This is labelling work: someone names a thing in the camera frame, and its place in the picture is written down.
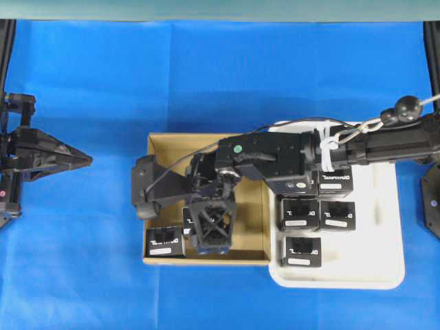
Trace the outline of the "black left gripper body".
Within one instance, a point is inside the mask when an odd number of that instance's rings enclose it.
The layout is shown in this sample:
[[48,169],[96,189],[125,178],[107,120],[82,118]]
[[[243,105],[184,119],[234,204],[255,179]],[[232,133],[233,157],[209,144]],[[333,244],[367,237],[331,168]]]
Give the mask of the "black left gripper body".
[[65,171],[65,145],[39,129],[21,127],[10,134],[6,172],[36,181]]

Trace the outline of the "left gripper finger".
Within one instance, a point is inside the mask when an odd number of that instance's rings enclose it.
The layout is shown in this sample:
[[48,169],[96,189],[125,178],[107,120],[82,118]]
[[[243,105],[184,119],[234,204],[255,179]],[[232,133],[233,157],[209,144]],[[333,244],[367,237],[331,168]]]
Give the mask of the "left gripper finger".
[[88,161],[88,162],[93,161],[93,158],[91,156],[89,156],[86,153],[83,153],[82,151],[79,151],[78,149],[76,149],[70,145],[67,145],[67,144],[59,144],[56,147],[56,152],[63,154],[63,155],[73,157],[77,160],[84,160],[84,161]]
[[57,162],[52,172],[65,172],[65,171],[73,171],[79,168],[84,168],[90,166],[92,163],[92,159],[71,159],[67,161],[59,161]]

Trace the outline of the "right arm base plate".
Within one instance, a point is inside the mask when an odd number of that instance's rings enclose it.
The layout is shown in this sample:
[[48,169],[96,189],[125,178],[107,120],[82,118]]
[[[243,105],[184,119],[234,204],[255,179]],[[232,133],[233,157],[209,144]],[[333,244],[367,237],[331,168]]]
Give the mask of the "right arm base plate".
[[425,227],[439,239],[439,164],[421,179]]

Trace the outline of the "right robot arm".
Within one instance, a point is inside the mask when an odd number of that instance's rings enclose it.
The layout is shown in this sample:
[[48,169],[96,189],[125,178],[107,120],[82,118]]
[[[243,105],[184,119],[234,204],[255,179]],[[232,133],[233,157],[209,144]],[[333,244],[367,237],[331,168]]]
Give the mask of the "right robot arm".
[[262,132],[223,138],[215,150],[197,153],[187,168],[187,206],[193,222],[190,242],[200,254],[224,254],[232,247],[237,205],[235,186],[262,181],[275,194],[294,196],[299,183],[318,172],[378,162],[439,159],[439,116],[412,123],[379,120],[362,126],[320,126],[303,133]]

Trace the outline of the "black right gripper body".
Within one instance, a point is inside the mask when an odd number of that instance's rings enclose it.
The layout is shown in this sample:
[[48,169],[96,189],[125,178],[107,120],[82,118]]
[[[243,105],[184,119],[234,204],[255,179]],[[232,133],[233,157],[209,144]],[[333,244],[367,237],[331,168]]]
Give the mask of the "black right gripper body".
[[233,170],[216,170],[216,155],[198,153],[186,168],[190,240],[198,254],[226,254],[232,246],[237,217],[234,188],[241,176]]

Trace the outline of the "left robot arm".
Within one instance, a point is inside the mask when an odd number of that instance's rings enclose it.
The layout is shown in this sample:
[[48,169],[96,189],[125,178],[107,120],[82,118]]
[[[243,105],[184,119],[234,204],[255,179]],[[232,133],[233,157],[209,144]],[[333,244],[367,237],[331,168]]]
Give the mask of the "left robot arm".
[[36,99],[7,93],[1,100],[1,227],[22,215],[24,182],[91,165],[93,158],[30,126]]

